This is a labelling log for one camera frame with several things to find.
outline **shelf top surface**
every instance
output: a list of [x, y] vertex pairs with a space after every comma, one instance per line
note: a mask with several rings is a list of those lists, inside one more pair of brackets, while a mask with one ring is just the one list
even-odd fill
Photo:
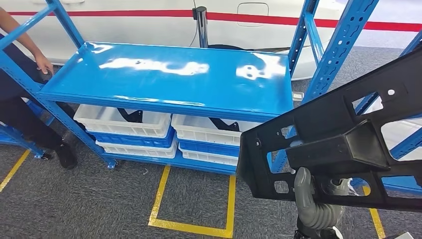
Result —
[[250, 115], [266, 121], [293, 107], [287, 61], [287, 55], [277, 53], [87, 42], [41, 95], [74, 103], [234, 120]]

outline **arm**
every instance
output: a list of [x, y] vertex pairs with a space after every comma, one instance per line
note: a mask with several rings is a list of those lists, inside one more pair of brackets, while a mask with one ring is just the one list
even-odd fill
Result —
[[[19, 23], [7, 11], [0, 7], [0, 28], [5, 32], [10, 33], [18, 26]], [[50, 70], [51, 73], [54, 73], [53, 65], [42, 54], [41, 50], [35, 45], [27, 33], [22, 34], [17, 40], [31, 52], [38, 68], [41, 69], [44, 74], [47, 74], [47, 69]]]

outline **shelf foot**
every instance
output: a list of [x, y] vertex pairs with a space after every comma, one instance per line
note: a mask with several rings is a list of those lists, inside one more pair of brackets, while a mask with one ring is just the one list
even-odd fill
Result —
[[118, 165], [118, 162], [116, 160], [113, 160], [113, 161], [108, 162], [107, 168], [108, 169], [115, 169], [117, 165]]

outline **blue metal shelf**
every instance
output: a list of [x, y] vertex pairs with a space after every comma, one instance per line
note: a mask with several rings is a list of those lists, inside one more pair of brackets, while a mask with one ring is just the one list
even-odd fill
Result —
[[[310, 37], [317, 68], [303, 103], [329, 90], [378, 0], [349, 0], [326, 49], [314, 21], [318, 0], [305, 0], [288, 55], [85, 42], [60, 1], [46, 2], [48, 6], [44, 10], [0, 40], [0, 49], [54, 12], [78, 52], [44, 87], [33, 82], [0, 51], [0, 67], [5, 72], [110, 168], [114, 168], [115, 159], [119, 158], [234, 174], [234, 166], [184, 159], [181, 152], [174, 159], [104, 153], [55, 101], [265, 122], [293, 108], [291, 76], [306, 37]], [[421, 33], [412, 44], [420, 40]], [[274, 162], [271, 154], [267, 159], [272, 171], [279, 172], [286, 154], [281, 150]]]
[[157, 157], [142, 157], [135, 155], [125, 155], [125, 154], [114, 154], [114, 153], [104, 153], [104, 157], [111, 157], [116, 159], [124, 159], [136, 162], [145, 162], [145, 163], [156, 163], [163, 165], [171, 165], [175, 167], [189, 168], [194, 170], [201, 170], [211, 173], [220, 173], [234, 175], [236, 173], [236, 167], [230, 165], [224, 165], [219, 163], [211, 163], [193, 159], [186, 159], [182, 157], [182, 152], [177, 150], [175, 158], [157, 158]]
[[85, 43], [45, 100], [265, 122], [293, 108], [287, 55]]

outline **black plastic part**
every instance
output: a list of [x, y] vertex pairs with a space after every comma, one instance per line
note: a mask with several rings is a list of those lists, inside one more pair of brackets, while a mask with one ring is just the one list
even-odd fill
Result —
[[128, 114], [125, 109], [117, 108], [117, 110], [127, 122], [142, 123], [143, 111], [134, 111]]
[[218, 118], [210, 118], [210, 120], [218, 129], [239, 132], [239, 124], [237, 122], [228, 125]]
[[[384, 124], [422, 112], [421, 76], [419, 49], [242, 133], [237, 175], [256, 198], [294, 201], [295, 175], [272, 173], [266, 157], [285, 149], [293, 169], [307, 167], [314, 176], [316, 203], [422, 212], [422, 199], [389, 197], [381, 180], [422, 177], [422, 160], [396, 161], [381, 134]], [[352, 102], [373, 92], [380, 95], [383, 109], [356, 115]], [[281, 129], [291, 125], [296, 135], [285, 138]], [[323, 183], [339, 178], [362, 178], [371, 193], [364, 197], [325, 193]], [[275, 181], [286, 181], [289, 192], [277, 193]]]

